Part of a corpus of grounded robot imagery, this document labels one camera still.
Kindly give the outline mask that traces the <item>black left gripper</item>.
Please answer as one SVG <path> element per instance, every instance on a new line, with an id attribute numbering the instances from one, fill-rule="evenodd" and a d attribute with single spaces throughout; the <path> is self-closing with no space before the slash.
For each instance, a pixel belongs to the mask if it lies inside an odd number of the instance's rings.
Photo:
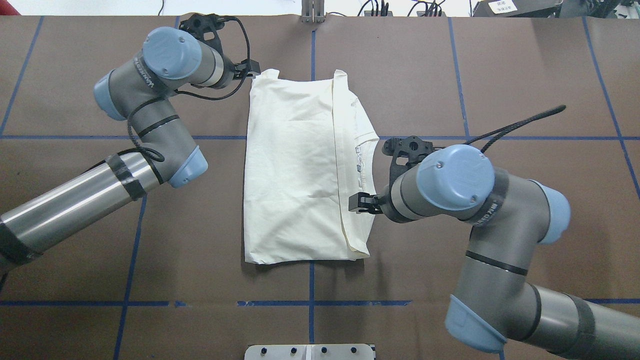
<path id="1" fill-rule="evenodd" d="M 235 64 L 224 55 L 222 63 L 222 85 L 230 85 L 235 80 L 254 79 L 262 73 L 259 62 L 253 59 L 245 59 Z"/>

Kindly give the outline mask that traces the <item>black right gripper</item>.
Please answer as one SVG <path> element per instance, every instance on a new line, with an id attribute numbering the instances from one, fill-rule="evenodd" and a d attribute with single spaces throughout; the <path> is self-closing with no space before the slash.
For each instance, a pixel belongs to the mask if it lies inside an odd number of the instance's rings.
<path id="1" fill-rule="evenodd" d="M 386 185 L 380 194 L 358 192 L 348 199 L 348 210 L 356 214 L 383 214 L 390 221 L 396 218 L 396 209 L 393 205 L 391 187 Z"/>

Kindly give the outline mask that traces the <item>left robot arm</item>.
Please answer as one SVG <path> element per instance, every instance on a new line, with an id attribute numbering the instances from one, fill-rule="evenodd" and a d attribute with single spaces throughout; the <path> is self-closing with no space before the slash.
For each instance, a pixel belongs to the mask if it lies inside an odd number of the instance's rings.
<path id="1" fill-rule="evenodd" d="M 182 87 L 224 89 L 258 75 L 248 38 L 235 62 L 216 38 L 186 25 L 158 27 L 140 50 L 96 82 L 94 100 L 126 127 L 129 146 L 1 215 L 1 273 L 28 265 L 60 242 L 139 201 L 157 187 L 187 185 L 208 168 L 171 98 Z"/>

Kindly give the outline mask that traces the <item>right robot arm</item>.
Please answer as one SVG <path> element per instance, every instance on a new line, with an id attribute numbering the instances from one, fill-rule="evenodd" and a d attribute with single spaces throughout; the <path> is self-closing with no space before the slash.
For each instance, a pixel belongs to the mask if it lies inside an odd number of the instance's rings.
<path id="1" fill-rule="evenodd" d="M 483 353 L 514 340 L 568 360 L 639 358 L 638 317 L 526 280 L 537 245 L 569 227 L 562 193 L 494 167 L 470 145 L 409 147 L 406 156 L 414 164 L 382 194 L 352 194 L 349 210 L 401 224 L 448 215 L 471 225 L 445 317 L 452 337 Z"/>

